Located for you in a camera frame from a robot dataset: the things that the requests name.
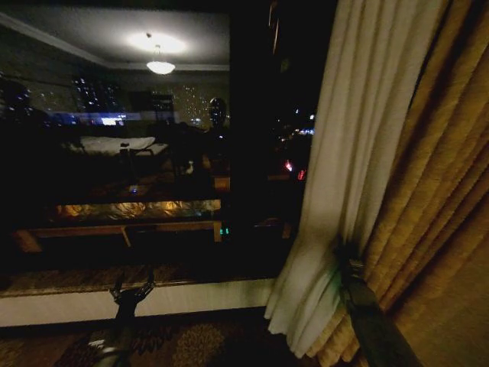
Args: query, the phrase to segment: window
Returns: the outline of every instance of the window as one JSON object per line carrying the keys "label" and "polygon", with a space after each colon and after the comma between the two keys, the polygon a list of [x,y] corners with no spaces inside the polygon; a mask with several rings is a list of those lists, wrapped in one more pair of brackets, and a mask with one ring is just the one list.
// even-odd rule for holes
{"label": "window", "polygon": [[334,4],[226,6],[0,9],[7,232],[24,252],[290,238]]}

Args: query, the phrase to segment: glowing light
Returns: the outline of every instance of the glowing light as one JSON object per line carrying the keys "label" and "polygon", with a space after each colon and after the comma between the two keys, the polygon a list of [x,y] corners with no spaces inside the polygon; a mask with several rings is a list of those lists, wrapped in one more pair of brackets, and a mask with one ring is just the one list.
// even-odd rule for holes
{"label": "glowing light", "polygon": [[162,54],[179,54],[185,50],[185,44],[182,41],[158,33],[151,33],[151,37],[145,33],[133,34],[129,37],[128,42],[137,49],[147,52],[154,52],[157,44],[160,45]]}
{"label": "glowing light", "polygon": [[314,135],[314,129],[313,128],[303,128],[302,130],[299,131],[299,135]]}
{"label": "glowing light", "polygon": [[102,117],[102,124],[105,126],[117,125],[117,121],[120,121],[119,117]]}
{"label": "glowing light", "polygon": [[306,178],[306,170],[300,170],[299,174],[297,175],[297,180],[304,181],[304,178]]}
{"label": "glowing light", "polygon": [[161,61],[151,61],[146,64],[147,68],[153,73],[166,75],[175,70],[175,65],[172,63],[164,63]]}

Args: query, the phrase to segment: patterned rug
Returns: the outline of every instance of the patterned rug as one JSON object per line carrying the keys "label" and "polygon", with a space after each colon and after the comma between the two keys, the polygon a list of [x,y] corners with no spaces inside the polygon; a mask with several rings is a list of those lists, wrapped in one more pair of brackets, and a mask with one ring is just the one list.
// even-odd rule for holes
{"label": "patterned rug", "polygon": [[[4,331],[0,366],[91,366],[97,350],[89,341],[105,324]],[[263,310],[138,319],[130,361],[133,367],[318,366],[315,359],[296,359],[283,336],[267,331]]]}

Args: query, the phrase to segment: ceiling light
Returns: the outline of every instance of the ceiling light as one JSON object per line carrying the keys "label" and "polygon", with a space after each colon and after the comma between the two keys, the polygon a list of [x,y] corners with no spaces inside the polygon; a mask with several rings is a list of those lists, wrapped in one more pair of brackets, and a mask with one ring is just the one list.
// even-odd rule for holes
{"label": "ceiling light", "polygon": [[157,44],[160,45],[162,53],[165,54],[178,54],[185,50],[183,42],[165,34],[135,34],[129,37],[129,43],[137,49],[147,52],[154,51]]}
{"label": "ceiling light", "polygon": [[156,74],[169,74],[175,69],[175,65],[172,63],[165,63],[161,61],[151,61],[146,64],[147,68]]}
{"label": "ceiling light", "polygon": [[[151,38],[152,38],[151,34],[148,33],[147,39],[150,40]],[[156,44],[154,46],[153,61],[147,63],[146,66],[153,73],[166,75],[175,70],[175,65],[173,65],[172,63],[168,63],[166,61],[156,61],[155,58],[160,57],[160,52],[161,52],[161,46],[159,44]]]}

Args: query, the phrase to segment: gold curtain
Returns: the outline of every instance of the gold curtain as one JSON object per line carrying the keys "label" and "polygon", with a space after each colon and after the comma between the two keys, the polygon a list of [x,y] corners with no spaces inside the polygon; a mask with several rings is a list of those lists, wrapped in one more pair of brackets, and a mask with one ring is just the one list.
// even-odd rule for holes
{"label": "gold curtain", "polygon": [[[488,43],[489,4],[454,0],[408,112],[376,226],[361,249],[365,278],[401,332],[488,241]],[[326,367],[351,361],[357,351],[351,321],[339,308],[307,354]]]}

